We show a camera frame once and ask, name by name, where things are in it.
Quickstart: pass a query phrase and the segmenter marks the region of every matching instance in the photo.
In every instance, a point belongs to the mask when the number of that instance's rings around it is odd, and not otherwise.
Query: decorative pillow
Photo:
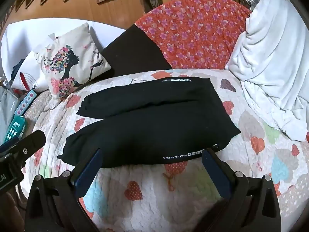
[[[88,23],[57,38],[36,56],[54,99],[66,98],[111,68],[98,52]]]

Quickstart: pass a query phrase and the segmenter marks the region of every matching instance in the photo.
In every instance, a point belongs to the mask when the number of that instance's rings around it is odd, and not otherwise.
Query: white blanket
[[[269,126],[304,141],[309,123],[309,31],[289,0],[260,0],[226,69]]]

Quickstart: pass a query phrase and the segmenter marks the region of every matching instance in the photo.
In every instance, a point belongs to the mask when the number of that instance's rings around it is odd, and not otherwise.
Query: dark fabric
[[[105,118],[67,137],[65,163],[76,165],[89,149],[103,151],[103,168],[167,164],[222,150],[239,129],[210,79],[163,78],[88,95],[78,114]]]
[[[13,67],[13,71],[12,71],[12,73],[11,73],[11,80],[14,80],[14,78],[16,77],[16,75],[17,75],[17,73],[18,73],[18,70],[19,70],[19,68],[20,68],[20,66],[22,65],[22,63],[23,63],[24,60],[25,60],[24,58],[21,59],[21,60],[19,61],[19,63]]]
[[[97,79],[172,69],[160,48],[135,24],[104,48],[102,55],[112,68]]]

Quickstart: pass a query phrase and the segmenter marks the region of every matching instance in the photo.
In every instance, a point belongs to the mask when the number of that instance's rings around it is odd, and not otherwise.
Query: clothing
[[[289,0],[260,0],[227,69],[269,126],[305,141],[309,128],[309,31]]]
[[[13,70],[12,70],[12,73],[11,73],[11,80],[14,80],[14,78],[16,77],[16,75],[17,75],[17,73],[18,73],[18,70],[19,70],[19,68],[21,67],[21,65],[22,65],[22,63],[23,63],[24,60],[25,60],[25,59],[22,58],[22,59],[19,61],[19,63],[13,67]]]
[[[172,69],[160,48],[133,24],[102,51],[112,67],[98,80],[139,72]]]
[[[103,168],[176,163],[206,147],[222,150],[240,133],[210,79],[196,77],[108,88],[88,95],[78,114],[104,119],[67,138],[58,158],[70,165],[94,146],[103,151]]]

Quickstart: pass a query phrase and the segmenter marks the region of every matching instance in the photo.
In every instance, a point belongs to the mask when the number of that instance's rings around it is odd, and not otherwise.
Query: blue gripper pad
[[[97,149],[84,170],[74,181],[75,197],[84,197],[102,165],[102,150]]]
[[[202,153],[202,163],[220,196],[228,200],[232,196],[233,186],[219,166],[224,166],[222,161],[216,155],[214,158],[209,151],[205,149]]]

